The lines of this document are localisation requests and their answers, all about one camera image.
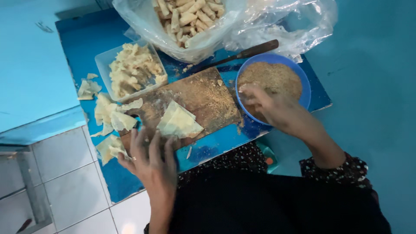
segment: plastic bag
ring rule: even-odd
[[[246,10],[246,0],[222,0],[225,14],[210,29],[192,37],[189,48],[181,48],[165,33],[151,0],[114,0],[113,6],[136,34],[169,56],[188,63],[200,63],[223,47],[223,38],[238,24]],[[137,39],[129,30],[126,34]]]
[[[278,39],[273,52],[302,62],[300,54],[332,35],[336,22],[334,0],[248,0],[241,24],[224,38],[224,48],[245,50]]]

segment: blue table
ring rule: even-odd
[[[61,38],[62,47],[67,57],[69,68],[72,72],[75,87],[78,90],[81,79],[86,78],[87,73],[99,74],[95,63],[95,56],[107,50],[118,47],[124,43],[131,42],[123,34],[129,28],[129,25],[118,15],[115,9],[107,9],[88,14],[83,17],[61,20],[56,22],[56,27]],[[178,62],[163,52],[158,51],[163,65],[168,72],[169,82],[174,82],[188,77],[190,74],[183,73],[182,69],[187,64]],[[207,65],[214,61],[222,60],[227,56],[234,55],[235,52],[225,51],[224,49],[215,52],[214,56],[203,61],[198,67]],[[305,57],[304,62],[299,64],[309,78],[312,89],[312,100],[309,111],[319,110],[332,104],[327,93],[316,77],[310,64]],[[235,60],[218,67],[225,85],[231,88],[230,80],[235,80],[238,69],[245,60]],[[173,72],[174,68],[179,69],[179,76]],[[103,87],[102,92],[107,92],[103,81],[95,78],[99,85]],[[81,106],[87,114],[88,128],[90,134],[102,130],[102,126],[97,126],[94,118],[95,100],[81,101]],[[212,133],[196,142],[192,146],[192,153],[189,159],[186,156],[189,147],[184,147],[176,152],[179,171],[189,170],[203,162],[206,162],[224,152],[235,147],[243,145],[272,130],[271,127],[252,122],[250,118],[244,115],[244,127],[238,128],[237,125],[231,124],[219,131]],[[105,137],[93,137],[92,143],[97,146]],[[124,169],[117,159],[112,159],[104,167],[100,167],[105,178],[111,201],[117,203],[130,195],[144,189],[143,184],[126,169]]]

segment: blue bowl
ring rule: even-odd
[[[311,86],[309,84],[309,80],[308,77],[306,76],[305,72],[302,70],[302,68],[299,67],[298,64],[294,63],[292,60],[283,57],[281,55],[277,55],[277,54],[271,54],[271,53],[266,53],[266,54],[260,54],[260,55],[256,55],[253,56],[251,58],[249,58],[241,67],[240,70],[238,71],[237,74],[237,78],[235,80],[235,92],[237,93],[237,100],[238,103],[240,104],[241,108],[244,110],[244,112],[250,116],[250,118],[254,119],[256,122],[259,122],[261,124],[265,124],[265,125],[270,125],[267,124],[263,121],[260,121],[256,118],[254,118],[253,115],[251,115],[244,107],[244,105],[241,103],[241,99],[238,93],[238,77],[240,76],[240,74],[252,63],[255,62],[268,62],[268,63],[281,63],[284,64],[288,67],[290,67],[300,78],[300,82],[302,84],[302,94],[300,96],[299,99],[299,104],[301,106],[303,106],[305,109],[309,108],[309,104],[311,103]]]

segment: polka dot sleeve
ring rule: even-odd
[[[354,184],[359,188],[371,189],[372,185],[366,178],[367,163],[358,157],[351,157],[348,153],[345,153],[345,156],[344,164],[335,169],[317,167],[313,157],[300,160],[302,176],[317,181],[325,181],[326,183]]]

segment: wooden cutting board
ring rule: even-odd
[[[206,69],[131,99],[129,103],[143,98],[143,106],[140,109],[131,109],[126,114],[133,117],[139,116],[142,124],[146,126],[149,139],[152,139],[166,108],[174,100],[194,114],[196,122],[204,128],[195,138],[180,139],[174,147],[175,149],[182,148],[225,126],[240,121],[240,112],[228,88],[225,84],[220,86],[219,80],[222,81],[217,68]],[[124,147],[129,152],[130,132],[124,130],[119,133]]]

